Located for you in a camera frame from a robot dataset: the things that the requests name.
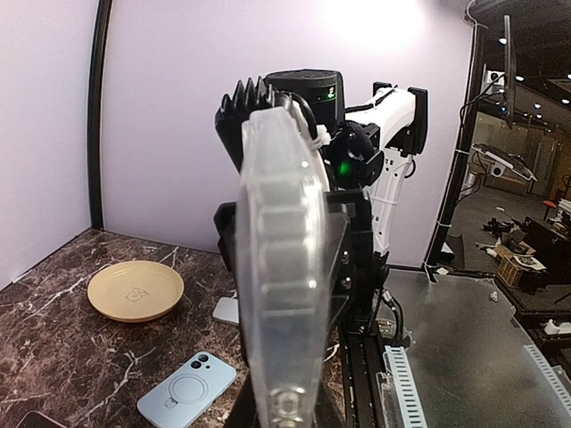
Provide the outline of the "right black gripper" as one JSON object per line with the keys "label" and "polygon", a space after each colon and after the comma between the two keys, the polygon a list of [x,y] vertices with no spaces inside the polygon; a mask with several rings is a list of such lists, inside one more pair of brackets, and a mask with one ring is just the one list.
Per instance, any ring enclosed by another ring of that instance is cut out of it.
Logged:
{"label": "right black gripper", "polygon": [[246,334],[377,333],[373,293],[384,258],[361,190],[241,190],[214,214],[218,246],[238,286]]}

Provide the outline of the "clear phone case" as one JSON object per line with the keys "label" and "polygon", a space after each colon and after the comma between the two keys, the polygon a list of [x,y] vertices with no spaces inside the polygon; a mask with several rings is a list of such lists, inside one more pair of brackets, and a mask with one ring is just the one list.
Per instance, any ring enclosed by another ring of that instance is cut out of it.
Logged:
{"label": "clear phone case", "polygon": [[243,141],[236,280],[258,417],[262,427],[309,427],[329,311],[323,187],[285,109],[253,112]]}

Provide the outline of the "light blue phone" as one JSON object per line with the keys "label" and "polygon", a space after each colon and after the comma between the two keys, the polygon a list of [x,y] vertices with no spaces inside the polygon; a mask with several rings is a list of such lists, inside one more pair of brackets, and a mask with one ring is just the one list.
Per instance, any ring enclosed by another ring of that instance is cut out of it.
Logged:
{"label": "light blue phone", "polygon": [[239,307],[237,298],[222,297],[218,300],[212,317],[221,323],[239,325]]}

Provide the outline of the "blue phone case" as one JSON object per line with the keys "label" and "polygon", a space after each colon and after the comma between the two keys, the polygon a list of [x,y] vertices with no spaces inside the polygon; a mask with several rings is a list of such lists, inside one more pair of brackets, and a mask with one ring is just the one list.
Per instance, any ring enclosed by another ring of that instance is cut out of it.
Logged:
{"label": "blue phone case", "polygon": [[199,351],[140,398],[137,410],[154,427],[189,427],[236,376],[230,364]]}

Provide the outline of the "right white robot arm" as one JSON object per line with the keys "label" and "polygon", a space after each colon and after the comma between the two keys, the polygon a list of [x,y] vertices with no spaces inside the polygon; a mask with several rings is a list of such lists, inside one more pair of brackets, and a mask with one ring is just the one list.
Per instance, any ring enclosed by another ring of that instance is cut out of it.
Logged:
{"label": "right white robot arm", "polygon": [[238,82],[215,128],[240,175],[215,216],[243,333],[322,325],[334,297],[361,329],[389,268],[389,229],[426,143],[427,92],[375,83],[348,107],[332,70]]}

